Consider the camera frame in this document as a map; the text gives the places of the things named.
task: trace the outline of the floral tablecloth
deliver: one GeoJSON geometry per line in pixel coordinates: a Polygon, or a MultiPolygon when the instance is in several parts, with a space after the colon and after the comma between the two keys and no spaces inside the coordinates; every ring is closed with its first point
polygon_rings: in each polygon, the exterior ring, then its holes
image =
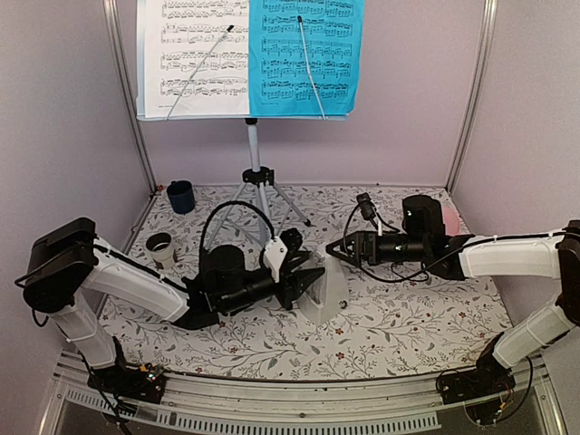
{"type": "MultiPolygon", "coordinates": [[[[297,227],[304,246],[316,249],[342,236],[355,196],[368,191],[381,213],[401,222],[401,200],[424,193],[454,207],[438,188],[284,187],[312,220],[302,225],[291,213],[285,227],[297,227]]],[[[130,255],[153,266],[143,250],[145,240],[165,231],[174,236],[179,262],[168,276],[179,280],[197,272],[199,234],[211,210],[230,198],[235,188],[196,188],[197,205],[187,216],[175,215],[165,193],[150,212],[130,255]]],[[[250,200],[249,190],[244,200],[250,200]]],[[[272,190],[273,220],[284,218],[285,204],[272,190]]],[[[232,220],[257,236],[256,218],[237,208],[232,220]]],[[[355,219],[352,229],[365,227],[355,219]]],[[[233,242],[246,252],[248,266],[256,264],[259,246],[243,232],[226,225],[217,243],[233,242]]],[[[406,275],[418,266],[396,266],[406,275]]],[[[387,266],[380,276],[393,276],[387,266]]],[[[263,301],[220,325],[185,331],[164,324],[143,308],[110,297],[101,322],[116,335],[130,361],[162,363],[177,372],[233,378],[278,380],[342,380],[393,377],[471,365],[488,339],[508,328],[506,309],[492,281],[450,282],[431,277],[427,282],[386,285],[344,266],[350,302],[322,326],[308,322],[298,310],[280,309],[275,299],[263,301]]]]}

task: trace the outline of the robotic arm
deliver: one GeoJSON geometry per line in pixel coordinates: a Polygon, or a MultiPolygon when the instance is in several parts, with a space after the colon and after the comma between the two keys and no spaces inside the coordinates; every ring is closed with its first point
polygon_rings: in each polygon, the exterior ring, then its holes
{"type": "MultiPolygon", "coordinates": [[[[366,220],[376,208],[367,194],[357,197],[366,220]]],[[[422,262],[424,270],[449,280],[479,276],[546,276],[562,293],[523,323],[495,337],[471,372],[442,375],[445,403],[466,401],[514,386],[510,369],[580,325],[580,221],[562,230],[512,237],[448,237],[440,203],[418,195],[403,200],[404,233],[357,231],[328,245],[327,252],[351,265],[422,262]]],[[[384,280],[400,282],[402,280],[384,280]]]]}
{"type": "Polygon", "coordinates": [[[96,235],[94,222],[79,218],[34,243],[29,272],[18,281],[25,281],[28,305],[47,314],[81,351],[92,371],[90,386],[159,403],[165,386],[161,369],[128,367],[119,341],[104,330],[79,290],[119,297],[163,321],[197,330],[219,324],[220,314],[234,315],[271,295],[292,309],[293,301],[324,274],[323,267],[295,270],[309,258],[301,245],[300,233],[286,230],[268,242],[262,266],[254,271],[246,270],[239,248],[219,246],[204,251],[198,276],[178,285],[124,256],[96,235]]]}

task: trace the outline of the paper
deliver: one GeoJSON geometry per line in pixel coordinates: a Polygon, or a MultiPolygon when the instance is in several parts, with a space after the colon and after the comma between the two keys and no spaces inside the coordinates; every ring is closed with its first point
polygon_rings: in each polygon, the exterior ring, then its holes
{"type": "Polygon", "coordinates": [[[248,116],[249,0],[147,0],[140,9],[146,118],[248,116]]]}
{"type": "Polygon", "coordinates": [[[322,115],[307,73],[299,15],[324,113],[341,116],[354,108],[364,0],[253,0],[249,36],[252,116],[322,115]]]}

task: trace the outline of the light purple wall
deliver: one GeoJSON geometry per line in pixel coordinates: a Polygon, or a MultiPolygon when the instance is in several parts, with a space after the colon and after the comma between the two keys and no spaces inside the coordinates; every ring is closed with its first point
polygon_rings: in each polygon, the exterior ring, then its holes
{"type": "MultiPolygon", "coordinates": [[[[580,4],[502,0],[475,130],[454,198],[488,234],[559,228],[580,218],[580,4]]],[[[516,322],[556,282],[501,279],[516,322]]],[[[580,433],[579,334],[545,352],[570,434],[580,433]]]]}
{"type": "Polygon", "coordinates": [[[102,1],[4,1],[0,29],[0,434],[30,435],[62,342],[12,283],[32,243],[70,219],[119,244],[147,192],[102,1]]]}
{"type": "MultiPolygon", "coordinates": [[[[326,124],[262,121],[262,163],[281,182],[445,184],[469,95],[483,5],[368,0],[352,118],[326,124]]],[[[136,0],[119,2],[119,8],[135,77],[136,0]]],[[[242,121],[142,125],[159,181],[238,183],[249,166],[242,121]]]]}

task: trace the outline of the dark blue mug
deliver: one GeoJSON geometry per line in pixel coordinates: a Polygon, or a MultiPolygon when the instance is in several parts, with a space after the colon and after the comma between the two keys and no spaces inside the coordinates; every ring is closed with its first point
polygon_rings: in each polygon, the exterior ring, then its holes
{"type": "Polygon", "coordinates": [[[178,215],[187,215],[196,206],[196,200],[193,198],[193,186],[189,181],[171,181],[167,187],[167,196],[171,208],[178,215]]]}

